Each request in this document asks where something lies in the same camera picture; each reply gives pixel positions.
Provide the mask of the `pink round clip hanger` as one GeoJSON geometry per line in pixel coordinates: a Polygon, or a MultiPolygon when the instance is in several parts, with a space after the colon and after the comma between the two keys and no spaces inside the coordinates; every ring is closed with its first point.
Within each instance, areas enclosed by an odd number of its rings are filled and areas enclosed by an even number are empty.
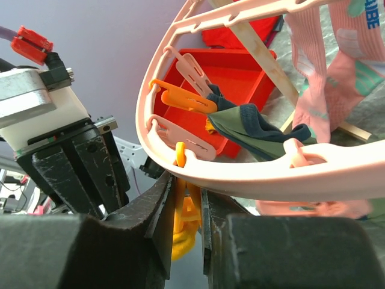
{"type": "Polygon", "coordinates": [[[336,201],[384,196],[384,141],[342,147],[288,141],[283,157],[261,163],[216,163],[200,138],[154,114],[152,79],[163,70],[169,46],[182,34],[230,27],[250,20],[298,12],[321,1],[240,1],[194,14],[199,1],[186,1],[162,38],[146,74],[136,106],[136,130],[145,152],[174,176],[228,196],[276,201],[336,201]]]}

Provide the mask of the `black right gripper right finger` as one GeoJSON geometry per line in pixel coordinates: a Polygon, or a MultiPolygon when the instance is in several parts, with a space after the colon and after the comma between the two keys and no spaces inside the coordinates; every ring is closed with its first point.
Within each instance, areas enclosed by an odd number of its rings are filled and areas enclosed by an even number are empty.
{"type": "Polygon", "coordinates": [[[255,216],[202,191],[210,288],[383,288],[384,228],[341,217],[255,216]]]}

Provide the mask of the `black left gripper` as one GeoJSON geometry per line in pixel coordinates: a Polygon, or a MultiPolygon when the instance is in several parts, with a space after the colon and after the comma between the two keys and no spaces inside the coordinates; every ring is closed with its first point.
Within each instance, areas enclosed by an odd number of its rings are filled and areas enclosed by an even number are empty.
{"type": "Polygon", "coordinates": [[[56,205],[103,217],[129,203],[116,128],[113,116],[81,119],[29,139],[16,161],[56,205]]]}

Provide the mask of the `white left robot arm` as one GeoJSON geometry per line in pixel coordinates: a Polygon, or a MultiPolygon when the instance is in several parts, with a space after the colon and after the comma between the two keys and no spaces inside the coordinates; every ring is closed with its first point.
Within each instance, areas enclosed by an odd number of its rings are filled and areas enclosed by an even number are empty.
{"type": "Polygon", "coordinates": [[[163,173],[143,148],[114,137],[112,116],[83,118],[27,138],[18,165],[55,204],[99,219],[129,203],[130,176],[163,173]]]}

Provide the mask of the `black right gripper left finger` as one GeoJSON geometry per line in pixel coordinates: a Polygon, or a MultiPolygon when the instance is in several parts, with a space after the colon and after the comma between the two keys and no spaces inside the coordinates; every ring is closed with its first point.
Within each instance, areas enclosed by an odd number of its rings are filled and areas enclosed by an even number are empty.
{"type": "Polygon", "coordinates": [[[170,277],[175,178],[161,177],[103,220],[1,216],[2,288],[163,288],[170,277]]]}

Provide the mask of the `olive green sock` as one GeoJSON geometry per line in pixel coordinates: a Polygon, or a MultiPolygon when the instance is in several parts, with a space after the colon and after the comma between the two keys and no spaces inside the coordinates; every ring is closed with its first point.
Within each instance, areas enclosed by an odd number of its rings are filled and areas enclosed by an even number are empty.
{"type": "Polygon", "coordinates": [[[249,151],[258,161],[272,161],[285,154],[283,143],[291,138],[304,145],[316,143],[315,133],[305,124],[295,126],[285,134],[260,114],[255,104],[235,105],[227,100],[219,86],[210,84],[207,97],[217,105],[217,111],[208,114],[214,130],[249,151]]]}

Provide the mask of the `pink patterned sock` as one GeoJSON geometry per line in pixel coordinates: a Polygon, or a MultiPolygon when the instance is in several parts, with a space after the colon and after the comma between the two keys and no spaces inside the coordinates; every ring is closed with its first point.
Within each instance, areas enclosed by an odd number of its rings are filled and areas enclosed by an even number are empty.
{"type": "Polygon", "coordinates": [[[292,61],[305,77],[295,107],[294,126],[305,124],[319,143],[384,81],[384,42],[377,1],[328,4],[339,48],[326,63],[319,7],[288,13],[292,61]]]}

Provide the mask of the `mustard yellow sock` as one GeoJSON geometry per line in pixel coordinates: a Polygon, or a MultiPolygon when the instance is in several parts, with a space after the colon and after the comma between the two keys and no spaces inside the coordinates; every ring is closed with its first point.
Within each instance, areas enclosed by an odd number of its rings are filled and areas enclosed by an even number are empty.
{"type": "Polygon", "coordinates": [[[186,255],[195,245],[196,234],[202,225],[201,189],[177,178],[171,260],[186,255]]]}
{"type": "Polygon", "coordinates": [[[215,127],[213,126],[213,124],[211,123],[210,119],[207,118],[206,119],[206,122],[205,122],[205,130],[207,133],[209,134],[213,134],[213,133],[216,133],[216,129],[215,127]]]}

